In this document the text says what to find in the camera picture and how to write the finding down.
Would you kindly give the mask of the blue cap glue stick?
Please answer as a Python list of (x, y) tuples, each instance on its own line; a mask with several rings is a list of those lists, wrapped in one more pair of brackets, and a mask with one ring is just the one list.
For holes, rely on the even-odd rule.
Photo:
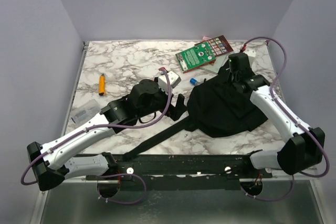
[(190, 79), (190, 83), (193, 85), (193, 86), (198, 86), (201, 84), (201, 82), (197, 81), (196, 79), (194, 78), (191, 78)]

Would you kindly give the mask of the black student backpack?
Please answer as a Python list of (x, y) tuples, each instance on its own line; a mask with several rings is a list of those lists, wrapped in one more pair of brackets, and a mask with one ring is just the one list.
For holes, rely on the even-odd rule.
[(193, 88), (187, 102), (186, 118), (126, 152), (123, 160), (134, 159), (182, 130), (201, 130), (212, 138), (228, 137), (251, 132), (265, 123), (267, 117), (251, 103), (248, 93), (237, 92), (227, 82), (228, 68), (229, 63), (225, 63), (218, 75)]

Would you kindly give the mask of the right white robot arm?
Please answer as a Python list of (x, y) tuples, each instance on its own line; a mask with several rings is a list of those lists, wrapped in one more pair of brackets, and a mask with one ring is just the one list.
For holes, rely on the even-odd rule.
[(285, 145), (279, 151), (258, 151), (241, 165), (242, 173), (249, 178), (260, 169), (271, 168), (288, 175), (299, 173), (322, 161), (325, 133), (312, 128), (296, 116), (276, 95), (265, 77), (254, 74), (248, 55), (239, 52), (228, 57), (229, 83), (249, 99), (275, 126)]

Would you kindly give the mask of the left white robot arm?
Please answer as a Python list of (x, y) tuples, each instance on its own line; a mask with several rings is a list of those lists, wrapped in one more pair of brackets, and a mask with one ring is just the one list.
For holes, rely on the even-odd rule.
[(124, 129), (137, 128), (137, 122), (144, 116), (160, 112), (173, 121), (178, 120), (186, 111), (184, 96), (178, 95), (176, 105), (171, 105), (171, 98), (173, 88), (180, 81), (179, 77), (166, 80), (164, 76), (141, 80), (130, 94), (109, 102), (74, 131), (49, 143), (30, 143), (27, 146), (29, 168), (40, 191), (53, 189), (73, 177), (96, 175), (112, 179), (117, 170), (111, 154), (80, 157), (79, 153)]

